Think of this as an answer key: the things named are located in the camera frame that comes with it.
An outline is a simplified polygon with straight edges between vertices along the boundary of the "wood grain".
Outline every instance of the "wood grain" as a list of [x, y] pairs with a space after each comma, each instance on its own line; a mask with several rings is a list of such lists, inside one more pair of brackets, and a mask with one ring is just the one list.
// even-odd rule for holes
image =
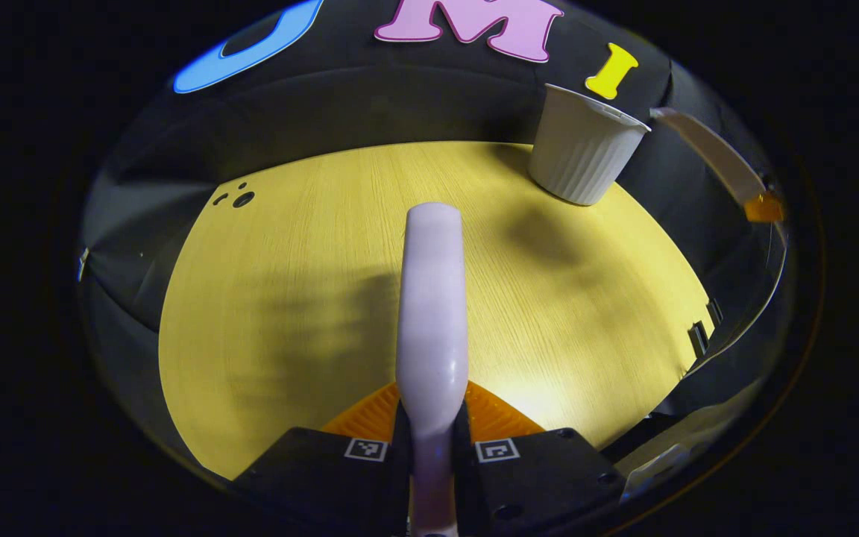
[[287, 428], [392, 380], [406, 211], [424, 201], [463, 213], [471, 380], [599, 448], [650, 412], [695, 360], [689, 327], [713, 330], [705, 290], [623, 189], [565, 203], [529, 180], [530, 152], [387, 145], [222, 184], [160, 330], [164, 395], [198, 461], [233, 479]]

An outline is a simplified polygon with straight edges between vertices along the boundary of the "pink letter m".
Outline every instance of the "pink letter m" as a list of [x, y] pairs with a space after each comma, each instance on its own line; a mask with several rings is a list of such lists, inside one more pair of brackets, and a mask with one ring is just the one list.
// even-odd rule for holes
[[501, 33], [488, 38], [488, 45], [502, 54], [544, 63], [549, 59], [546, 39], [552, 20], [562, 11], [542, 0], [400, 0], [389, 24], [373, 33], [382, 41], [433, 41], [443, 28], [432, 23], [439, 6], [461, 43], [471, 43], [499, 21]]

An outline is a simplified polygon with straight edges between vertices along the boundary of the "blue letter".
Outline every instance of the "blue letter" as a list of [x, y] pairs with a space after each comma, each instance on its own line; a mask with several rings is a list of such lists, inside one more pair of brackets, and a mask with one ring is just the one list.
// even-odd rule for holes
[[288, 7], [280, 14], [277, 26], [268, 37], [229, 57], [221, 54], [224, 45], [227, 44], [226, 40], [217, 47], [211, 48], [194, 63], [178, 72], [174, 77], [174, 91], [178, 94], [189, 94], [217, 84], [289, 47], [310, 29], [323, 3], [324, 0], [306, 0], [296, 6]]

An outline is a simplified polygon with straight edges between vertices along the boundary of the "wooden table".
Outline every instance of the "wooden table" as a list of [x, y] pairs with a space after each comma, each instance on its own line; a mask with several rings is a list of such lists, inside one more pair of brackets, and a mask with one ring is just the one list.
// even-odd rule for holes
[[695, 360], [692, 323], [713, 330], [705, 290], [621, 187], [567, 204], [528, 178], [530, 152], [386, 145], [222, 184], [160, 330], [164, 395], [198, 461], [233, 479], [287, 428], [393, 380], [406, 211], [424, 201], [463, 213], [470, 380], [599, 448], [650, 412]]

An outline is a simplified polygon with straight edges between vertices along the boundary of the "white cup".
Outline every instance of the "white cup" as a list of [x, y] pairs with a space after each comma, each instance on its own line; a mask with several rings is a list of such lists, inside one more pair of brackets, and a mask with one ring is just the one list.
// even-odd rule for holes
[[617, 108], [546, 84], [529, 175], [563, 200], [595, 204], [651, 130]]

